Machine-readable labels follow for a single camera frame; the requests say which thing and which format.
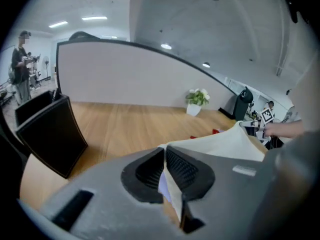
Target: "ceiling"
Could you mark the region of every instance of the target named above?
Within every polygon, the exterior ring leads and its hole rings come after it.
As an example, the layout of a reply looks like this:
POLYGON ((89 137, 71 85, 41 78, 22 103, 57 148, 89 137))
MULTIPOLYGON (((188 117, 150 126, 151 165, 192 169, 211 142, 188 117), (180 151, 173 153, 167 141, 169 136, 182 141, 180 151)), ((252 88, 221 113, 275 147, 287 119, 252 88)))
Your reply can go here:
POLYGON ((200 68, 209 62, 211 71, 273 97, 293 88, 318 54, 298 17, 294 24, 285 0, 31 0, 15 28, 57 39, 90 29, 159 50, 168 43, 172 50, 163 51, 200 68), (101 15, 108 20, 81 19, 101 15), (48 27, 61 21, 69 23, 48 27))
POLYGON ((168 43, 172 50, 164 51, 198 67, 209 62, 210 70, 258 90, 265 82, 285 89, 310 62, 309 50, 298 64, 286 61, 288 44, 300 46, 292 44, 292 25, 285 0, 144 0, 135 41, 156 49, 168 43))
MULTIPOLYGON (((85 29, 106 28, 129 33, 130 0, 30 0, 15 27, 51 33, 85 29), (90 16, 107 16, 107 20, 83 21, 90 16), (49 25, 67 21, 68 24, 49 28, 49 25)), ((106 31, 103 35, 114 35, 106 31)))

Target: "human hand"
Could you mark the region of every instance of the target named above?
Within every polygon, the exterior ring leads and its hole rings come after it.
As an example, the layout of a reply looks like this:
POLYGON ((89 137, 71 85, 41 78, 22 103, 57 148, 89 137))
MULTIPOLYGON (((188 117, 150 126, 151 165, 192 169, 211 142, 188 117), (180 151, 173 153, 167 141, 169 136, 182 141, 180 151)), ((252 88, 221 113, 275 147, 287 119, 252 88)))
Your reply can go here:
POLYGON ((265 127, 264 127, 264 134, 266 135, 266 136, 272 136, 272 135, 275 135, 274 134, 274 127, 275 125, 272 123, 272 122, 270 122, 270 123, 267 123, 266 125, 265 125, 265 127))
POLYGON ((26 66, 26 65, 28 65, 29 63, 31 63, 32 62, 32 59, 25 59, 24 60, 24 65, 26 66))

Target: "red object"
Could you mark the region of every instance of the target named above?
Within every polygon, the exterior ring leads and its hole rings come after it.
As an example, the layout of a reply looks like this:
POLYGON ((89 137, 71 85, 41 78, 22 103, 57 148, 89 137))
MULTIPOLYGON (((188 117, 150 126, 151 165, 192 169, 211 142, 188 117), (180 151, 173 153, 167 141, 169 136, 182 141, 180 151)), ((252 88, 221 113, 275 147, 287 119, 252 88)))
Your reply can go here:
MULTIPOLYGON (((218 130, 216 130, 216 129, 212 129, 212 135, 214 135, 214 134, 218 134, 218 133, 220 133, 218 130)), ((190 139, 196 139, 197 137, 195 137, 195 136, 190 136, 190 139)))

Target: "black rubber pad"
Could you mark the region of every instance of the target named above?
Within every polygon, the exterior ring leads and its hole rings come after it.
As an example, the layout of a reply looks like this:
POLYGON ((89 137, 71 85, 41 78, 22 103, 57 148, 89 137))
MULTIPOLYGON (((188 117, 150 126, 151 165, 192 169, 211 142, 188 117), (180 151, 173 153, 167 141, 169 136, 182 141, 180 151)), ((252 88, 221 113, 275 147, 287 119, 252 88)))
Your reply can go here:
POLYGON ((164 149, 158 147, 128 164, 121 173, 123 187, 140 202, 162 204, 163 196, 158 192, 158 185, 164 159, 164 149))
POLYGON ((166 166, 186 202, 201 199, 215 182, 212 168, 174 147, 166 147, 166 166))
MULTIPOLYGON (((158 186, 164 170, 164 154, 164 149, 158 147, 123 169, 122 185, 138 201, 163 203, 158 186)), ((166 148, 166 165, 186 202, 202 198, 215 181, 210 166, 170 146, 166 148)))

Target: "ceiling light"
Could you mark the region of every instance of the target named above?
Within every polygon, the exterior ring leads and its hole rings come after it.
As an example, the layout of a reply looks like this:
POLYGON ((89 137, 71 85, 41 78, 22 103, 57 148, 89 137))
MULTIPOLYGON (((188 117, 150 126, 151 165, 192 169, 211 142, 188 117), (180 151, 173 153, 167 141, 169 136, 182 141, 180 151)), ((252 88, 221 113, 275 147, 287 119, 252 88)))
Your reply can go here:
POLYGON ((95 17, 85 17, 82 18, 84 21, 91 21, 91 20, 107 20, 106 16, 95 16, 95 17))
POLYGON ((204 66, 205 68, 210 68, 210 64, 209 64, 209 62, 205 62, 205 63, 203 63, 203 64, 202 64, 202 66, 204 66))
POLYGON ((172 47, 171 47, 169 44, 167 44, 167 43, 161 44, 161 47, 162 47, 163 49, 167 49, 167 50, 171 50, 171 49, 172 49, 172 47))
POLYGON ((64 25, 64 24, 68 24, 68 22, 62 21, 62 22, 50 25, 49 28, 55 28, 55 27, 58 27, 58 26, 61 26, 61 25, 64 25))

